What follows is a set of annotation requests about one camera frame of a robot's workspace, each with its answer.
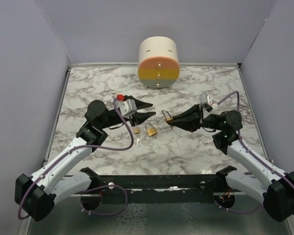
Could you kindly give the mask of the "round three-drawer storage box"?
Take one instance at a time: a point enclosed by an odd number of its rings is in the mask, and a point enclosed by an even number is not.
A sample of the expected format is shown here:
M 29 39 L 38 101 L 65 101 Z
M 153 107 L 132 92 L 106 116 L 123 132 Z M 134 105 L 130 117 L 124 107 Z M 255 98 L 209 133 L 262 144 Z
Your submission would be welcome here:
M 177 81 L 180 74 L 175 42 L 163 36 L 145 39 L 139 47 L 138 78 L 149 88 L 166 88 Z

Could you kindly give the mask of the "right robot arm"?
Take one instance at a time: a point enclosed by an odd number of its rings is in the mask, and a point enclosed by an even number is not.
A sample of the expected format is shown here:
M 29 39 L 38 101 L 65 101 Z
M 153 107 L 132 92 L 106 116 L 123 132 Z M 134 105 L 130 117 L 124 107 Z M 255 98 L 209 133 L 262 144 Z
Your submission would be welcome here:
M 171 127 L 194 132 L 209 128 L 218 133 L 212 136 L 215 147 L 235 159 L 250 173 L 247 176 L 235 168 L 226 168 L 215 179 L 216 188 L 239 190 L 261 203 L 271 218 L 278 222 L 294 215 L 294 171 L 276 167 L 245 144 L 240 136 L 242 116 L 231 110 L 219 115 L 203 116 L 203 108 L 197 104 L 185 112 L 166 118 Z

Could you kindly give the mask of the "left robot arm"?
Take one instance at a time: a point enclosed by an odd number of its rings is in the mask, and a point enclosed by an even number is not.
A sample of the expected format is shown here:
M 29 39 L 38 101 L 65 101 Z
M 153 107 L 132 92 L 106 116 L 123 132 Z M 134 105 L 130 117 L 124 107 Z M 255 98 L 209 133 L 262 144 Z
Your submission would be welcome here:
M 64 176 L 81 160 L 97 149 L 126 151 L 134 144 L 132 127 L 142 124 L 155 112 L 141 113 L 140 109 L 153 104 L 135 99 L 131 95 L 118 95 L 113 100 L 114 108 L 108 110 L 101 100 L 89 103 L 85 113 L 86 122 L 69 145 L 53 160 L 30 176 L 20 175 L 15 183 L 15 202 L 18 204 L 18 219 L 31 217 L 35 221 L 44 219 L 56 204 L 78 192 L 93 193 L 98 189 L 98 176 L 89 168 L 80 170 L 75 176 Z M 102 146 L 107 133 L 105 128 L 123 124 L 130 134 L 130 145 L 123 148 Z

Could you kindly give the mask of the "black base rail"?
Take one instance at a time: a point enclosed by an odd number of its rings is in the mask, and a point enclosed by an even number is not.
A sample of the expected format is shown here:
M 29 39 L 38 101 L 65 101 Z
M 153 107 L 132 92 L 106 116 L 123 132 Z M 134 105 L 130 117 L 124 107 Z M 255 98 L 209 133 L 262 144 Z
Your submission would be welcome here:
M 225 177 L 233 166 L 216 174 L 195 175 L 98 175 L 90 168 L 86 173 L 93 192 L 84 193 L 82 202 L 103 204 L 213 203 L 215 194 L 229 189 Z

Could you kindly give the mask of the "medium brass padlock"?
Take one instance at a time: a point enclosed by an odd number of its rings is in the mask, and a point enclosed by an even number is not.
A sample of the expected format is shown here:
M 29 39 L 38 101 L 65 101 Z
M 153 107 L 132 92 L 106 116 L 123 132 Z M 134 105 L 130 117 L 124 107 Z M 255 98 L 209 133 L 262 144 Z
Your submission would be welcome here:
M 152 125 L 151 122 L 147 122 L 145 124 L 145 128 L 146 128 L 146 131 L 147 131 L 147 134 L 148 134 L 149 137 L 152 137 L 152 136 L 158 134 L 156 128 Z

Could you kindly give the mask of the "small brass padlock long shackle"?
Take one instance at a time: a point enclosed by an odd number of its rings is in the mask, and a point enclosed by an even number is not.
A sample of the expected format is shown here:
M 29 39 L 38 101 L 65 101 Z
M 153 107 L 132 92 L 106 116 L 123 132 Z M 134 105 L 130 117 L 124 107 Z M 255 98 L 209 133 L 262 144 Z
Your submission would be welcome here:
M 134 133 L 135 135 L 140 133 L 139 126 L 136 125 L 136 124 L 133 126 L 133 133 Z

